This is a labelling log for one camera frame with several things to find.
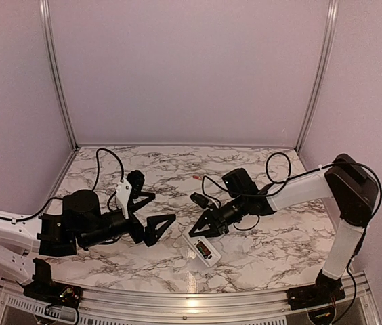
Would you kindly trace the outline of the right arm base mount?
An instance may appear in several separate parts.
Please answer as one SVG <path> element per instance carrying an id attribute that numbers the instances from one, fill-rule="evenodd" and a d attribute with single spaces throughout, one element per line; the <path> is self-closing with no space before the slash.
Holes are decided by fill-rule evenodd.
<path id="1" fill-rule="evenodd" d="M 286 293 L 291 310 L 307 309 L 334 303 L 346 297 L 342 284 L 337 284 L 334 289 L 330 289 L 327 286 L 311 284 L 290 288 Z"/>

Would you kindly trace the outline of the aluminium frame post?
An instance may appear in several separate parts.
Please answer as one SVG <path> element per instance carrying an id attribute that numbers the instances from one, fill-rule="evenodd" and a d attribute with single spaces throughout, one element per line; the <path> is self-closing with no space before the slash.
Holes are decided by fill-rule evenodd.
<path id="1" fill-rule="evenodd" d="M 41 15 L 41 23 L 43 27 L 43 34 L 45 38 L 46 52 L 49 62 L 49 68 L 51 71 L 52 82 L 54 85 L 54 90 L 58 100 L 58 105 L 60 109 L 60 115 L 63 120 L 66 136 L 68 138 L 68 143 L 73 151 L 78 150 L 79 146 L 75 136 L 75 131 L 72 126 L 70 113 L 68 111 L 68 105 L 66 102 L 66 96 L 64 88 L 62 85 L 62 80 L 60 77 L 60 69 L 58 65 L 58 58 L 56 54 L 56 46 L 54 43 L 54 32 L 51 22 L 51 13 L 48 0 L 39 1 L 39 9 Z"/>
<path id="2" fill-rule="evenodd" d="M 300 154 L 305 146 L 307 136 L 310 132 L 312 121 L 317 110 L 318 101 L 320 98 L 320 92 L 324 82 L 325 74 L 329 65 L 331 51 L 334 43 L 337 16 L 339 11 L 339 1 L 330 0 L 328 2 L 328 10 L 326 15 L 326 22 L 324 27 L 322 47 L 318 58 L 318 65 L 314 82 L 312 84 L 312 90 L 310 92 L 309 100 L 307 102 L 307 108 L 305 115 L 299 130 L 299 135 L 295 144 L 295 151 Z"/>

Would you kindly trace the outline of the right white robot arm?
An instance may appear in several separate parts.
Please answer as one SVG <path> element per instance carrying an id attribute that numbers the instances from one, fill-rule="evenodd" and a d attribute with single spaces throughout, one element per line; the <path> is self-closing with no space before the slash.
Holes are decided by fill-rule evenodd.
<path id="1" fill-rule="evenodd" d="M 310 288 L 310 298 L 324 303 L 336 292 L 336 285 L 358 254 L 371 219 L 382 202 L 382 185 L 368 166 L 348 154 L 338 155 L 333 162 L 284 181 L 271 181 L 258 188 L 247 171 L 237 168 L 222 180 L 231 201 L 224 206 L 211 204 L 201 193 L 191 200 L 204 209 L 198 221 L 184 234 L 193 250 L 229 232 L 229 226 L 246 215 L 265 217 L 288 207 L 323 198 L 333 198 L 340 212 L 340 222 L 333 245 L 323 268 Z"/>

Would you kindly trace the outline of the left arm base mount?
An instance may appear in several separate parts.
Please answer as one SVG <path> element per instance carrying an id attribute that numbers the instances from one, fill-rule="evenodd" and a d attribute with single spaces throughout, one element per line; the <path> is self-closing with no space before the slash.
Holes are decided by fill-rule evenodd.
<path id="1" fill-rule="evenodd" d="M 59 282 L 52 284 L 41 284 L 32 282 L 23 286 L 24 295 L 50 305 L 77 308 L 79 306 L 83 289 L 80 286 L 73 286 Z"/>

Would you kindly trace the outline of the green black battery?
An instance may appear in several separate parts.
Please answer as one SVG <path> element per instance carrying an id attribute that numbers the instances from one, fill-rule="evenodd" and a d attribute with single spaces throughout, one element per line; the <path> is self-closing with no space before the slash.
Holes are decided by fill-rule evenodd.
<path id="1" fill-rule="evenodd" d="M 211 258 L 212 253 L 211 253 L 211 251 L 205 245 L 200 243 L 196 247 L 197 247 L 199 253 L 203 256 L 204 259 Z"/>

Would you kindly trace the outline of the left aluminium frame post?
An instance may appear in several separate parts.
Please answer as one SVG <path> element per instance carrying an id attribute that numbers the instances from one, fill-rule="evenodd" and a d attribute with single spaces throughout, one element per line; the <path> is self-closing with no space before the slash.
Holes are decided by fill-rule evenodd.
<path id="1" fill-rule="evenodd" d="M 43 27 L 43 34 L 45 38 L 46 52 L 49 62 L 49 68 L 51 71 L 52 82 L 54 85 L 54 90 L 58 100 L 58 105 L 60 109 L 60 115 L 63 120 L 66 136 L 68 138 L 68 143 L 73 151 L 78 150 L 79 146 L 75 136 L 75 131 L 72 126 L 70 113 L 68 111 L 68 105 L 66 102 L 66 96 L 64 88 L 62 85 L 62 80 L 60 77 L 60 69 L 58 65 L 58 58 L 56 54 L 56 46 L 54 43 L 54 32 L 51 22 L 51 13 L 48 0 L 39 1 L 39 9 L 41 15 L 41 23 Z"/>

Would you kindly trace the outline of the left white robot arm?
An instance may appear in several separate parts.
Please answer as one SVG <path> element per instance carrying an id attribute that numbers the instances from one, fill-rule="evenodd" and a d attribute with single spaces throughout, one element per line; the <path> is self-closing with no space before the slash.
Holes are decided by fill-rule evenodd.
<path id="1" fill-rule="evenodd" d="M 18 284 L 34 281 L 35 262 L 26 257 L 36 253 L 46 257 L 76 255 L 97 245 L 111 245 L 128 235 L 136 243 L 155 245 L 176 220 L 174 214 L 148 217 L 142 224 L 134 212 L 154 200 L 153 194 L 133 204 L 128 196 L 121 209 L 102 213 L 98 195 L 78 190 L 61 198 L 59 215 L 41 213 L 17 217 L 0 211 L 0 270 Z"/>

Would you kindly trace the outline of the right aluminium frame post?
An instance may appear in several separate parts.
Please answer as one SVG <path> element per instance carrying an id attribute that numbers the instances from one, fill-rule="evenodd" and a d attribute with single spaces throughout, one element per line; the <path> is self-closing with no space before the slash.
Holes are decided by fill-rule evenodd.
<path id="1" fill-rule="evenodd" d="M 322 47 L 318 58 L 318 65 L 314 82 L 312 84 L 312 90 L 310 92 L 309 100 L 307 102 L 307 108 L 305 115 L 299 130 L 299 135 L 295 144 L 295 151 L 300 154 L 305 146 L 307 136 L 310 132 L 312 121 L 317 110 L 318 101 L 320 98 L 320 92 L 324 82 L 325 74 L 329 65 L 331 51 L 334 43 L 337 16 L 339 11 L 339 1 L 330 0 L 328 2 L 328 10 L 326 15 L 326 22 L 324 27 Z"/>

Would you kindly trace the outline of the front aluminium rail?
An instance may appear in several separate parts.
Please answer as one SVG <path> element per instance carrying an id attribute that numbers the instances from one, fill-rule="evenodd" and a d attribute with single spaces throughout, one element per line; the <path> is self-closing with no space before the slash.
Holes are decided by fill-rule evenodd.
<path id="1" fill-rule="evenodd" d="M 84 286 L 79 308 L 49 306 L 0 281 L 0 324 L 381 324 L 365 273 L 345 276 L 345 298 L 293 309 L 290 288 L 251 292 L 138 292 Z"/>

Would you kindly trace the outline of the white remote control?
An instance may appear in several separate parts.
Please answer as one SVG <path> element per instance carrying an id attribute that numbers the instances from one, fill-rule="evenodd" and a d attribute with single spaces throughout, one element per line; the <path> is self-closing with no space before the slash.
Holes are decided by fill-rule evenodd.
<path id="1" fill-rule="evenodd" d="M 213 267 L 220 261 L 221 254 L 204 236 L 191 237 L 183 233 L 182 238 L 206 267 Z"/>

